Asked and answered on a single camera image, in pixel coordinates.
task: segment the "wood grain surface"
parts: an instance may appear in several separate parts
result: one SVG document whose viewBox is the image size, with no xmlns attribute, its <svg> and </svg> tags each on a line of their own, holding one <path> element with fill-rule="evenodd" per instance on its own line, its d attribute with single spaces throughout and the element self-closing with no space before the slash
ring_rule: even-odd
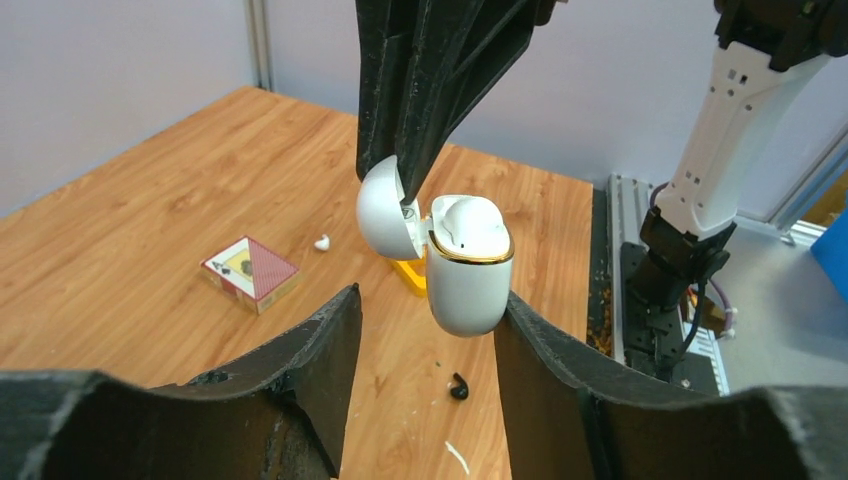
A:
<svg viewBox="0 0 848 480">
<path fill-rule="evenodd" d="M 453 338 L 355 224 L 356 119 L 245 87 L 0 224 L 0 368 L 183 383 L 359 282 L 364 323 L 343 479 L 509 478 L 492 336 Z M 513 289 L 585 337 L 590 184 L 447 146 L 419 196 L 484 195 L 516 241 Z M 332 241 L 323 253 L 312 244 Z M 301 283 L 256 316 L 199 262 L 250 235 Z M 471 396 L 453 400 L 453 372 Z"/>
</svg>

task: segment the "metal frame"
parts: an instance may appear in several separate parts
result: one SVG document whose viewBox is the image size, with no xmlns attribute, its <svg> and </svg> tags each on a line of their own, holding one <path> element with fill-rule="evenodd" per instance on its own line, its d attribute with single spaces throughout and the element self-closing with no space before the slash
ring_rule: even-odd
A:
<svg viewBox="0 0 848 480">
<path fill-rule="evenodd" d="M 848 123 L 842 126 L 807 174 L 772 213 L 767 223 L 781 232 L 788 232 L 846 170 Z"/>
<path fill-rule="evenodd" d="M 252 63 L 257 86 L 273 92 L 271 49 L 265 0 L 245 0 L 245 7 L 247 9 L 247 30 L 250 35 L 250 53 L 253 57 Z"/>
</svg>

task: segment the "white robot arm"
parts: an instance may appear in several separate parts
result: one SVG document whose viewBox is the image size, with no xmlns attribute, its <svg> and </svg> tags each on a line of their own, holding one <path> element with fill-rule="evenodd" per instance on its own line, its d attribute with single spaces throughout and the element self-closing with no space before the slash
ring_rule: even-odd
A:
<svg viewBox="0 0 848 480">
<path fill-rule="evenodd" d="M 709 92 L 673 179 L 657 196 L 662 217 L 702 239 L 736 217 L 742 186 L 795 97 L 829 61 L 776 72 L 771 56 L 743 43 L 716 48 Z"/>
</svg>

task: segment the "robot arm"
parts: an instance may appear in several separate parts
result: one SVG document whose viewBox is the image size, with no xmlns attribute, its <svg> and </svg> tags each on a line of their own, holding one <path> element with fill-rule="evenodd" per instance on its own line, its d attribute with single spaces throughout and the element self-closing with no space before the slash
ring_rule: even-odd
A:
<svg viewBox="0 0 848 480">
<path fill-rule="evenodd" d="M 646 308 L 674 308 L 689 285 L 724 265 L 745 174 L 828 56 L 848 54 L 845 0 L 727 0 L 716 8 L 709 91 L 645 220 L 650 250 L 630 278 Z"/>
<path fill-rule="evenodd" d="M 357 0 L 356 173 L 397 155 L 410 205 L 451 132 L 524 53 L 554 0 Z"/>
</svg>

